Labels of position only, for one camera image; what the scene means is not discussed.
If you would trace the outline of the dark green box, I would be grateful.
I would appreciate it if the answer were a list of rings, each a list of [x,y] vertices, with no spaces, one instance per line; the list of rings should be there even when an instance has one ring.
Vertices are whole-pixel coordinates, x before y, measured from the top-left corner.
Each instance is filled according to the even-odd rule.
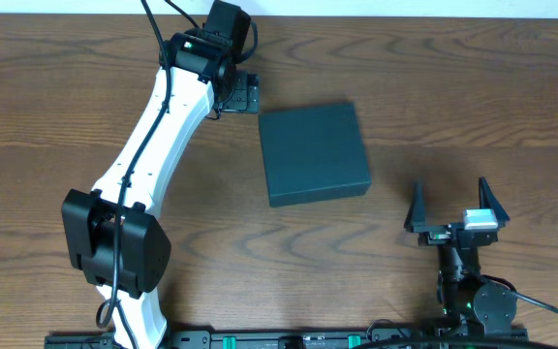
[[[351,103],[265,112],[259,133],[272,207],[362,196],[372,184]]]

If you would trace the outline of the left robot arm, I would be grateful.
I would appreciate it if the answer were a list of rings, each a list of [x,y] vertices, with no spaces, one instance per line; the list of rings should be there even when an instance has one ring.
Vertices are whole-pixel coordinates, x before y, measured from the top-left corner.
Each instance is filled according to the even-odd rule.
[[[61,207],[73,268],[104,300],[97,336],[73,336],[71,348],[161,348],[169,323],[158,284],[171,242],[160,226],[176,166],[207,118],[260,109],[259,78],[239,69],[254,51],[254,20],[240,7],[213,2],[206,22],[160,39],[159,70],[150,99],[129,140],[89,192],[72,189]]]

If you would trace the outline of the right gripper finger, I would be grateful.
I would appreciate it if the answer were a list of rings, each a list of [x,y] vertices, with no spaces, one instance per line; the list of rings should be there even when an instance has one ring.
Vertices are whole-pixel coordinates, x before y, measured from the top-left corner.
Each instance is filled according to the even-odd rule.
[[[416,182],[413,190],[413,197],[406,216],[406,227],[415,228],[424,226],[426,223],[425,201],[423,197],[422,184]]]
[[[509,215],[496,199],[484,176],[479,178],[479,200],[480,208],[491,209],[499,223],[507,223],[510,221]]]

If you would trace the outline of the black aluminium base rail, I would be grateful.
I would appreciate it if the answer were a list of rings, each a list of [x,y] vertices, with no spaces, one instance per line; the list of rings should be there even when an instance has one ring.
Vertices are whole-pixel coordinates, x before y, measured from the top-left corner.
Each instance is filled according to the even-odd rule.
[[[167,334],[157,348],[166,349],[317,349],[355,348],[370,342],[396,340],[424,335],[444,335],[444,330],[423,333],[408,328],[396,329],[391,324],[369,330],[322,332],[209,332],[178,331]],[[114,333],[53,334],[45,337],[44,348],[125,348]],[[503,345],[420,344],[390,345],[383,348],[512,348]]]

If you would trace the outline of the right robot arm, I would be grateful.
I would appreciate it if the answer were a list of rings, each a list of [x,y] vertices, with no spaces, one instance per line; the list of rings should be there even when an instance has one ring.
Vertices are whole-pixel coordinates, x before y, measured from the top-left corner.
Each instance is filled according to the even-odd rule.
[[[466,209],[459,222],[430,225],[422,185],[414,186],[404,229],[418,235],[418,244],[437,249],[439,275],[437,298],[445,325],[435,334],[514,338],[512,322],[517,300],[510,287],[481,273],[479,249],[498,241],[510,221],[485,178],[479,179],[479,206]]]

